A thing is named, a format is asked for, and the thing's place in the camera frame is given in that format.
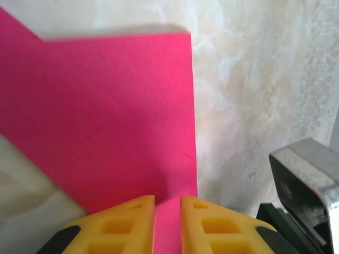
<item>white marble surface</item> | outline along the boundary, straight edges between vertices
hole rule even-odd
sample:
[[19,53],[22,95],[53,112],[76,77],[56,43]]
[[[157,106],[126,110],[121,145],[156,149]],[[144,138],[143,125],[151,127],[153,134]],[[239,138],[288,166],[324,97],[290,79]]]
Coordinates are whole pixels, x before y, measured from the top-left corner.
[[[277,199],[270,151],[328,144],[339,106],[336,0],[0,0],[41,37],[175,24],[192,33],[199,195],[254,215]],[[83,215],[0,139],[0,253],[34,253]]]

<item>rectangular hole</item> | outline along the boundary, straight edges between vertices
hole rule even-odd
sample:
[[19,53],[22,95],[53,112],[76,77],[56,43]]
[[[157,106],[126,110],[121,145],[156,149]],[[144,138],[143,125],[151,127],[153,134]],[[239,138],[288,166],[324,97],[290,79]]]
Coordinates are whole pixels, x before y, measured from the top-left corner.
[[122,254],[124,242],[91,242],[89,254]]
[[201,204],[199,202],[194,202],[193,207],[196,208],[196,209],[206,209],[206,208],[208,208],[208,206]]
[[240,233],[236,223],[228,218],[207,218],[201,220],[206,234],[233,234]]
[[213,254],[257,254],[248,242],[210,242]]
[[133,228],[133,219],[119,218],[108,219],[103,223],[103,234],[129,234]]
[[131,206],[129,206],[129,209],[137,209],[137,208],[141,208],[142,204],[141,203],[137,203],[137,204],[133,204]]

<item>paper sheet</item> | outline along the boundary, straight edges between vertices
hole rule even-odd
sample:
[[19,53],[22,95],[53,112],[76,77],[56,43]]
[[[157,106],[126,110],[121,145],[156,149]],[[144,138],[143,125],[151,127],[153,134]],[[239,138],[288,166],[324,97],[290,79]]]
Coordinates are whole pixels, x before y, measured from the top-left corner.
[[180,253],[197,194],[190,35],[42,42],[0,10],[0,132],[93,213],[158,203],[155,253]]

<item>white surface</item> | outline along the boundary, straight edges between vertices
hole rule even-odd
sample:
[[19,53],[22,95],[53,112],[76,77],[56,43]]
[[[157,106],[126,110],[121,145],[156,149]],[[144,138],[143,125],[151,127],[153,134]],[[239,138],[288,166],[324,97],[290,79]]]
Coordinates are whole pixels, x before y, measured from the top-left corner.
[[[277,201],[270,151],[306,137],[329,143],[339,106],[336,0],[0,5],[42,37],[110,33],[136,24],[191,31],[202,198],[254,215],[260,202]],[[58,226],[83,214],[5,140],[0,174],[1,253],[34,253]]]

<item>yellow plastic piece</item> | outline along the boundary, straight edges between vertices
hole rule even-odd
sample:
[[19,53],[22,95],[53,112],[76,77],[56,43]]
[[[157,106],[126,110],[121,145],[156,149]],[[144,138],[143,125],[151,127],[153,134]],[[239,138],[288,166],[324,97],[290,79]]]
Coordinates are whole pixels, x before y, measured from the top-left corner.
[[155,198],[145,195],[65,226],[81,227],[63,254],[152,254]]
[[183,254],[274,254],[256,227],[274,227],[193,196],[181,197]]

